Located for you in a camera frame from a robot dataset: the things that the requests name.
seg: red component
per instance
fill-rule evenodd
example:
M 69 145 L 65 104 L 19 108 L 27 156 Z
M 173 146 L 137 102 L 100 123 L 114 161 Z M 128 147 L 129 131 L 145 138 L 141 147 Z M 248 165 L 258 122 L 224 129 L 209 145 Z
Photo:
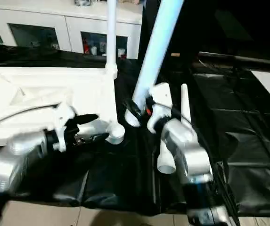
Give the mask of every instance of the red component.
M 152 112 L 148 108 L 146 109 L 146 112 L 148 115 L 152 115 Z
M 82 40 L 84 54 L 90 54 L 90 47 L 86 40 Z

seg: white pvc pipe fitting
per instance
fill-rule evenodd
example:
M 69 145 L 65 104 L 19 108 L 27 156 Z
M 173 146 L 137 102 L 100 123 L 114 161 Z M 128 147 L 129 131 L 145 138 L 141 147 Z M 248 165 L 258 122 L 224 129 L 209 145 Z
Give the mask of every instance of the white pvc pipe fitting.
M 166 144 L 163 140 L 160 141 L 160 154 L 157 161 L 157 169 L 160 173 L 172 174 L 176 168 L 172 153 L 167 149 Z

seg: table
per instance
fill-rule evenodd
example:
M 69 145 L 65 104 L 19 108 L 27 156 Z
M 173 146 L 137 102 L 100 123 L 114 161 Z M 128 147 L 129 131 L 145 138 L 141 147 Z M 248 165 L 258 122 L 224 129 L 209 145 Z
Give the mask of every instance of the table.
M 102 68 L 104 63 L 101 58 L 76 53 L 0 46 L 0 66 Z M 131 97 L 140 65 L 134 60 L 117 64 L 116 106 L 118 121 L 126 128 L 124 142 L 55 154 L 29 173 L 14 199 L 143 215 L 186 212 L 177 178 L 155 170 L 157 138 L 124 121 L 122 102 Z M 269 92 L 247 71 L 215 74 L 199 69 L 192 74 L 163 68 L 157 82 L 161 81 L 170 84 L 177 108 L 180 85 L 188 85 L 192 122 L 208 142 L 229 211 L 239 216 L 270 217 Z

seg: shelf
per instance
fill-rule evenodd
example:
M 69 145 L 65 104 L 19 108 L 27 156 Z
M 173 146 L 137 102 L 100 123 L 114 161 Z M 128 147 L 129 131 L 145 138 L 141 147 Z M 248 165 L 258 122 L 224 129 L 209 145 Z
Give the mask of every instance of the shelf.
M 17 10 L 35 13 L 54 14 L 62 16 L 81 17 L 105 20 L 107 3 L 94 2 L 91 6 L 79 7 L 74 0 L 0 0 L 0 9 Z M 142 24 L 142 4 L 117 3 L 117 22 Z

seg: glass cabinet door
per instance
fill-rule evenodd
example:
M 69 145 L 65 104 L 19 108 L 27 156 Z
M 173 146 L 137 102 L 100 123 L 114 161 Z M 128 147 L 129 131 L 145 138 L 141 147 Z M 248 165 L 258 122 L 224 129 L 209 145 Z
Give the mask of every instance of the glass cabinet door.
M 81 32 L 84 54 L 106 56 L 106 34 Z M 127 37 L 116 36 L 116 56 L 126 58 Z
M 8 24 L 18 46 L 59 49 L 55 29 L 23 24 Z

